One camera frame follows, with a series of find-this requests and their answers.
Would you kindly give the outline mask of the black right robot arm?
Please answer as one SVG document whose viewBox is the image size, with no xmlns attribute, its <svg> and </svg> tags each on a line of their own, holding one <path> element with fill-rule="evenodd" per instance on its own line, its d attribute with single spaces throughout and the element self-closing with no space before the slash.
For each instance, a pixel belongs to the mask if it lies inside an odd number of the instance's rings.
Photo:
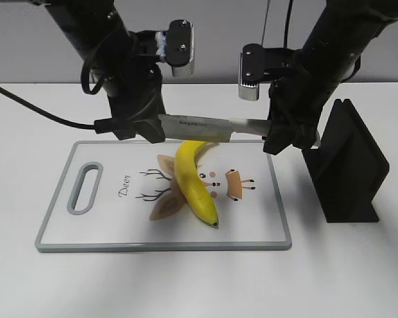
<svg viewBox="0 0 398 318">
<path fill-rule="evenodd" d="M 327 100 L 369 43 L 397 21 L 398 1 L 327 1 L 302 48 L 272 49 L 264 152 L 311 148 Z"/>
</svg>

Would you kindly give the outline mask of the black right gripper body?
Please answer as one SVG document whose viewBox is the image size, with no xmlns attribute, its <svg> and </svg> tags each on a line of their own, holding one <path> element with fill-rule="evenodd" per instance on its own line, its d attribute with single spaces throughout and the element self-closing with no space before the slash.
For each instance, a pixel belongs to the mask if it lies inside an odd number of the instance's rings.
<svg viewBox="0 0 398 318">
<path fill-rule="evenodd" d="M 328 48 L 266 48 L 272 133 L 316 130 L 332 94 L 332 53 Z"/>
</svg>

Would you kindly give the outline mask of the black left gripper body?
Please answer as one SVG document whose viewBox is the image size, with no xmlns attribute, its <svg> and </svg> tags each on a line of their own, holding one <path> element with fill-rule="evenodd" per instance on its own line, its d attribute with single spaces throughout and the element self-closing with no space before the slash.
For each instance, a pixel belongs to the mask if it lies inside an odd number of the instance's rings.
<svg viewBox="0 0 398 318">
<path fill-rule="evenodd" d="M 110 118 L 130 121 L 134 126 L 139 119 L 164 113 L 155 33 L 113 29 L 101 40 L 101 75 Z"/>
</svg>

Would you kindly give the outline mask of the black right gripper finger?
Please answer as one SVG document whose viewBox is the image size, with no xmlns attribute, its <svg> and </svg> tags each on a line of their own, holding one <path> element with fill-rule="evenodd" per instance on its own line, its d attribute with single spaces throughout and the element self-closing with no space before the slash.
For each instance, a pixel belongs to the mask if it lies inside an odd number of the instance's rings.
<svg viewBox="0 0 398 318">
<path fill-rule="evenodd" d="M 272 125 L 265 139 L 263 151 L 277 155 L 292 144 L 295 130 L 283 125 Z"/>
<path fill-rule="evenodd" d="M 293 146 L 301 150 L 318 147 L 318 131 L 316 127 L 299 127 L 293 139 Z"/>
</svg>

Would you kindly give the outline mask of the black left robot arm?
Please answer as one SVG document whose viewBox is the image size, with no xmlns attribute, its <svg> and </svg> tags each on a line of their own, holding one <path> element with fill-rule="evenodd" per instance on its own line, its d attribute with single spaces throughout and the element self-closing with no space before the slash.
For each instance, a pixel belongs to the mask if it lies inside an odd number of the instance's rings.
<svg viewBox="0 0 398 318">
<path fill-rule="evenodd" d="M 119 140 L 142 136 L 165 141 L 163 77 L 153 31 L 126 29 L 113 1 L 33 1 L 43 6 L 83 60 L 80 83 L 86 95 L 104 90 L 111 117 L 95 122 L 97 133 Z"/>
</svg>

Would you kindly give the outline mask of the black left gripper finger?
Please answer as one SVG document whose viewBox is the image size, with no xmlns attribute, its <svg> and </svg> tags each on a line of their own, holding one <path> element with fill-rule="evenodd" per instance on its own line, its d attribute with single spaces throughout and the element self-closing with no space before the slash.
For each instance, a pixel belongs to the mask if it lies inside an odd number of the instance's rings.
<svg viewBox="0 0 398 318">
<path fill-rule="evenodd" d="M 137 134 L 141 135 L 150 143 L 165 141 L 165 132 L 158 117 L 139 119 L 134 122 Z"/>
<path fill-rule="evenodd" d="M 116 117 L 95 120 L 94 130 L 97 134 L 113 133 L 118 140 L 127 140 L 136 136 L 135 127 L 130 121 Z"/>
</svg>

